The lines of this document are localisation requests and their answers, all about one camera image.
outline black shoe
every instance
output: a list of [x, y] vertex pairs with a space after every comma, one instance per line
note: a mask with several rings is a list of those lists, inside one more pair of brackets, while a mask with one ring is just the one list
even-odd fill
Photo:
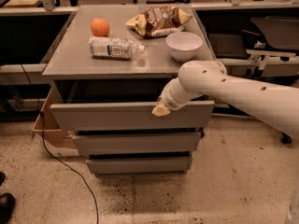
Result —
[[10, 193], [4, 193], [0, 196], [0, 224], [6, 224], [12, 214], [15, 206], [15, 198]]
[[0, 172], [0, 186], [1, 186], [1, 184], [4, 182], [5, 179], [6, 179], [6, 174]]

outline bowl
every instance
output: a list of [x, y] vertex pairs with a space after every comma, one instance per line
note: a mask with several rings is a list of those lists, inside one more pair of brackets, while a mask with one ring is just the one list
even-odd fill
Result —
[[168, 52], [178, 62], [192, 59], [202, 44], [202, 38], [188, 32], [173, 33], [166, 38]]

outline concrete floor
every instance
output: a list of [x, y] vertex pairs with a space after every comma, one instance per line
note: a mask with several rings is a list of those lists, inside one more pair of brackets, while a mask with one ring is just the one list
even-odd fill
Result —
[[[96, 223], [82, 179], [52, 158], [34, 123], [0, 123], [0, 170], [16, 207], [9, 223]], [[299, 142], [255, 119], [213, 117], [187, 174], [90, 174], [83, 157], [61, 158], [86, 178], [99, 223], [280, 224], [299, 178]]]

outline orange fruit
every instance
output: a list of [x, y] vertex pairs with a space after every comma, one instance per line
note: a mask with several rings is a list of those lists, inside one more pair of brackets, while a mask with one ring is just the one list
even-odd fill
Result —
[[110, 32], [110, 25], [106, 19], [95, 18], [92, 20], [91, 30], [94, 36], [107, 37]]

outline gray drawer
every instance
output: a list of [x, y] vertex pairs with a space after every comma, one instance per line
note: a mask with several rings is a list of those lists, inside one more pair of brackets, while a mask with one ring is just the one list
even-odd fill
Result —
[[86, 160], [92, 174], [133, 174], [157, 172], [186, 172], [192, 157], [159, 157], [144, 159]]
[[191, 101], [178, 111], [156, 117], [156, 102], [51, 105], [65, 131], [199, 128], [208, 125], [213, 101]]
[[198, 147], [199, 132], [76, 135], [80, 155], [184, 152]]

